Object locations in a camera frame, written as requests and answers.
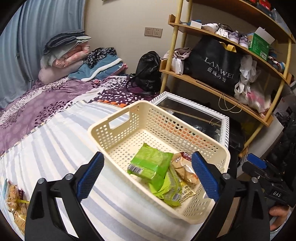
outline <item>wall socket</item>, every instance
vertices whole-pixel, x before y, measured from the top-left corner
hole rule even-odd
[[[145,28],[144,35],[145,36],[154,36],[161,38],[161,35],[163,33],[162,28]]]
[[[162,33],[163,33],[163,29],[162,28],[154,28],[153,29],[152,36],[160,37],[161,38]]]
[[[152,36],[153,34],[153,28],[145,28],[144,35],[145,36]]]

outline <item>human hand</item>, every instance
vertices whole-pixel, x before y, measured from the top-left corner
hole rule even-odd
[[[277,219],[270,225],[270,231],[278,229],[287,220],[289,214],[289,206],[274,206],[269,210],[271,216],[277,216]]]

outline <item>shelf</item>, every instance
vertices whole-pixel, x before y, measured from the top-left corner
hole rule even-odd
[[[267,63],[264,59],[262,59],[261,57],[259,57],[258,55],[254,54],[253,52],[251,52],[250,50],[240,46],[239,44],[230,41],[227,38],[224,38],[220,35],[217,34],[213,34],[209,31],[205,31],[199,28],[195,28],[195,27],[191,27],[191,26],[187,26],[184,24],[177,24],[174,23],[175,22],[175,16],[174,15],[170,15],[169,16],[169,22],[168,24],[171,26],[179,26],[179,31],[181,31],[182,33],[188,33],[190,35],[194,35],[194,36],[202,36],[202,35],[209,35],[209,36],[213,36],[215,37],[218,41],[223,41],[223,42],[228,42],[231,45],[234,45],[237,52],[242,53],[242,54],[249,54],[252,56],[252,58],[254,60],[257,61],[257,66],[259,66],[260,68],[262,68],[263,70],[265,70],[267,73],[270,73],[271,76],[275,77],[275,78],[279,78],[279,79],[285,79],[284,76],[278,72],[274,67],[272,67],[269,63]]]
[[[196,80],[196,79],[193,79],[191,78],[190,76],[188,75],[178,75],[178,74],[175,74],[173,71],[166,71],[165,70],[165,66],[166,66],[166,60],[162,60],[161,63],[160,63],[160,72],[164,73],[164,74],[168,74],[168,75],[171,75],[173,77],[176,77],[178,79],[181,79],[181,80],[184,80],[190,84],[193,84],[195,86],[198,86],[199,88],[202,88],[218,97],[221,96],[221,94],[224,95],[224,98],[227,102],[233,104],[233,105],[237,105],[238,108],[241,108],[242,107],[242,111],[248,113],[250,116],[254,117],[255,119],[257,119],[258,121],[260,121],[261,123],[263,123],[265,126],[269,126],[273,120],[273,117],[270,116],[269,119],[267,120],[267,122],[265,122],[261,116],[255,111],[255,110],[252,110],[250,107],[248,107],[247,105],[244,105],[244,104],[241,104],[239,103],[234,97],[232,96],[229,96],[229,95],[226,95],[224,94],[223,92],[219,91],[219,90],[216,90],[214,88],[212,88],[211,86],[199,81],[199,80]]]
[[[288,43],[289,39],[295,43],[293,36],[288,34],[272,18],[243,0],[193,0],[193,2],[230,13],[255,27],[262,27],[280,44]]]

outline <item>yellow bag handle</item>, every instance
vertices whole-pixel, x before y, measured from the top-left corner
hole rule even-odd
[[[228,51],[231,51],[231,52],[237,52],[237,50],[235,49],[235,46],[233,46],[233,45],[230,45],[230,44],[228,44],[228,46],[225,44],[225,43],[223,43],[223,42],[219,42],[220,44],[222,44],[222,46],[226,49],[226,50],[228,50]]]

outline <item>black bag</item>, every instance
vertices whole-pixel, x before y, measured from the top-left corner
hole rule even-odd
[[[135,77],[127,82],[126,87],[128,83],[131,83],[132,87],[138,86],[145,91],[140,93],[143,95],[153,95],[159,92],[161,88],[159,66],[160,57],[156,52],[150,51],[144,54],[139,60]]]
[[[203,36],[184,63],[184,74],[234,96],[239,81],[241,55],[226,50],[210,36]]]

